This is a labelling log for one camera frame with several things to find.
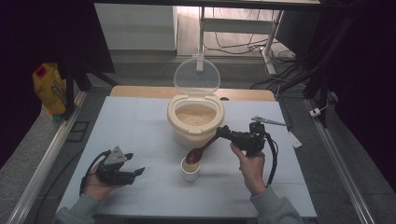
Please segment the clear plastic lid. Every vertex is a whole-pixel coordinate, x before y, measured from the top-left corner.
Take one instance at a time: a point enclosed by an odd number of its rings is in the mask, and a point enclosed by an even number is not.
[[[218,68],[203,56],[182,63],[174,76],[175,87],[186,94],[209,94],[220,86]]]

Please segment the wall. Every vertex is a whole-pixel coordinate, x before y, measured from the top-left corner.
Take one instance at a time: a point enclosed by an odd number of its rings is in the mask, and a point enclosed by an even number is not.
[[[109,49],[175,50],[177,8],[95,4]]]

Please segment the black curtain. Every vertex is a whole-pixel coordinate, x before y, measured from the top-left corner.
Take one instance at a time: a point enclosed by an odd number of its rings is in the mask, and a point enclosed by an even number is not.
[[[94,5],[88,1],[3,2],[0,36],[3,166],[40,113],[32,80],[40,64],[59,63],[68,52],[76,63],[102,72],[114,68]]]
[[[396,4],[369,0],[332,57],[336,112],[396,190]]]

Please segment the person's left hand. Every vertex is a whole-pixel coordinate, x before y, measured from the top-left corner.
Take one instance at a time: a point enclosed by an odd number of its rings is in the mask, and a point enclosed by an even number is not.
[[[108,185],[99,180],[95,172],[98,164],[93,166],[90,174],[87,176],[84,193],[93,197],[96,201],[101,202],[113,190],[123,187],[124,185]]]

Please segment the metal frame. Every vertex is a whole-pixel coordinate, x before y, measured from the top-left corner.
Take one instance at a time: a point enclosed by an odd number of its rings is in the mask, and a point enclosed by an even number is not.
[[[151,5],[151,6],[184,6],[184,7],[232,7],[273,10],[301,10],[326,11],[335,9],[349,9],[356,3],[350,4],[313,4],[296,2],[255,1],[255,0],[95,0],[94,3]]]
[[[20,197],[20,200],[12,211],[11,216],[8,218],[7,224],[23,223],[26,219],[30,209],[32,208],[35,198],[41,190],[53,163],[55,163],[55,160],[58,157],[62,146],[64,145],[64,141],[66,140],[67,135],[69,134],[74,122],[76,121],[76,118],[79,114],[82,104],[84,103],[86,95],[86,92],[81,91],[76,97],[76,109],[70,116],[69,120],[65,120],[59,128],[58,132],[55,134],[55,137],[50,143],[46,154],[44,155],[41,162],[38,164],[38,167],[35,170],[33,177],[30,179],[29,184],[27,185],[25,191]]]
[[[313,100],[305,100],[305,104],[309,110],[316,108]],[[332,140],[332,136],[330,135],[329,130],[327,128],[324,128],[318,119],[314,119],[314,122],[315,126],[318,129],[318,133],[329,153],[329,156],[332,159],[335,170],[337,171],[341,181],[343,182],[346,193],[349,195],[352,204],[355,207],[356,213],[361,219],[361,223],[375,223],[374,218],[367,206],[367,203],[366,201],[364,201],[364,198],[361,195],[361,191],[355,184],[352,175],[347,169],[347,165],[345,164],[340,152],[338,151],[337,146]]]
[[[265,48],[261,50],[269,75],[275,75],[276,71],[271,62],[270,50],[275,38],[277,27],[282,17],[283,11],[279,11],[274,21],[247,21],[230,19],[205,18],[205,7],[201,7],[200,33],[198,55],[204,56],[204,32],[238,33],[268,35]]]

